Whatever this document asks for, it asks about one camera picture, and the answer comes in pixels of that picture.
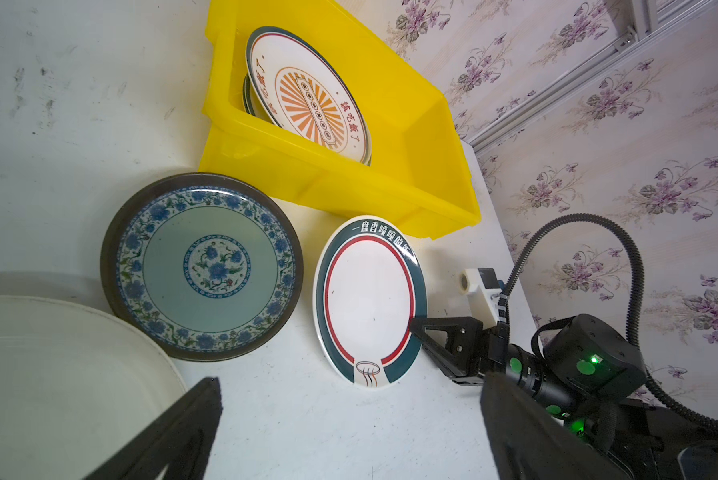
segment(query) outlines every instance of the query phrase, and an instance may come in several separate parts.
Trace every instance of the white table surface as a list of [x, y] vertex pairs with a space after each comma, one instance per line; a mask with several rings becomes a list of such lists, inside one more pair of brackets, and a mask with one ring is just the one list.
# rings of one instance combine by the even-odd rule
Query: white table surface
[[[98, 258], [108, 222], [139, 188], [196, 170], [212, 47], [204, 0], [0, 2], [0, 294], [110, 312]], [[457, 274], [512, 268], [472, 149], [482, 222], [411, 239], [430, 316], [469, 315]], [[277, 201], [303, 247], [304, 288], [261, 348], [216, 363], [176, 361], [186, 383], [219, 376], [224, 412], [206, 478], [497, 478], [479, 389], [421, 353], [397, 385], [357, 389], [335, 374], [311, 313], [314, 268], [345, 218]], [[511, 297], [512, 341], [534, 332]]]

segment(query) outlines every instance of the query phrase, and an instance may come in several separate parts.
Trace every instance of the plate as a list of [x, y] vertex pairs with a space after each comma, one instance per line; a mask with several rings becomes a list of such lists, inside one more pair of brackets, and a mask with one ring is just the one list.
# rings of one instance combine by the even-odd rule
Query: plate
[[126, 322], [0, 296], [0, 478], [85, 478], [184, 393], [172, 361]]
[[399, 380], [420, 350], [410, 319], [426, 308], [420, 264], [398, 228], [357, 216], [332, 234], [316, 266], [314, 321], [340, 376], [366, 388]]
[[260, 120], [266, 120], [269, 124], [273, 123], [268, 116], [268, 112], [258, 98], [258, 94], [252, 93], [252, 83], [250, 76], [244, 76], [244, 84], [241, 87], [241, 98], [244, 101], [244, 111], [258, 117]]
[[300, 296], [303, 255], [281, 208], [248, 184], [180, 174], [137, 192], [100, 257], [117, 316], [170, 356], [225, 360], [278, 332]]
[[354, 97], [324, 57], [302, 38], [281, 28], [258, 28], [247, 42], [247, 68], [276, 125], [370, 164], [370, 131]]

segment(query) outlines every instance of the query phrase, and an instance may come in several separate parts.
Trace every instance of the stacked plates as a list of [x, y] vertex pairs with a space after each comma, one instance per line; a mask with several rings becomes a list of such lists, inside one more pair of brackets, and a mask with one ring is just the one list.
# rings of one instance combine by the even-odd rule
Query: stacked plates
[[242, 91], [247, 113], [370, 164], [370, 131], [354, 97], [302, 38], [281, 28], [258, 28], [247, 43], [247, 68]]

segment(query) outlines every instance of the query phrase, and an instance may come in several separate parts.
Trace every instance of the floral wallpaper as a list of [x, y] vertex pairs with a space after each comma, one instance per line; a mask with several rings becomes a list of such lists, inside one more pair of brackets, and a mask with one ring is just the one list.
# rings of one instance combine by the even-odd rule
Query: floral wallpaper
[[588, 60], [628, 22], [625, 0], [337, 1], [444, 92], [466, 141]]
[[[579, 16], [596, 22], [596, 8]], [[478, 157], [514, 258], [563, 214], [600, 214], [630, 233], [646, 271], [646, 365], [672, 396], [718, 418], [718, 4]], [[520, 278], [538, 326], [587, 312], [624, 334], [631, 267], [601, 227], [555, 230]], [[644, 388], [633, 397], [657, 402]]]

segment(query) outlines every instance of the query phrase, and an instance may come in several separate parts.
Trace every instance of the white plate with red and green rim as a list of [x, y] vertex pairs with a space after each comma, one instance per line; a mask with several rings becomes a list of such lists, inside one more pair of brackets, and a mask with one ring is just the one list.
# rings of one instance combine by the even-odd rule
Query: white plate with red and green rim
[[252, 87], [276, 125], [370, 164], [370, 130], [354, 97], [305, 40], [281, 28], [258, 28], [247, 42], [247, 69]]
[[314, 322], [338, 375], [362, 388], [397, 382], [420, 350], [410, 319], [426, 312], [420, 264], [392, 223], [357, 216], [332, 234], [316, 266]]

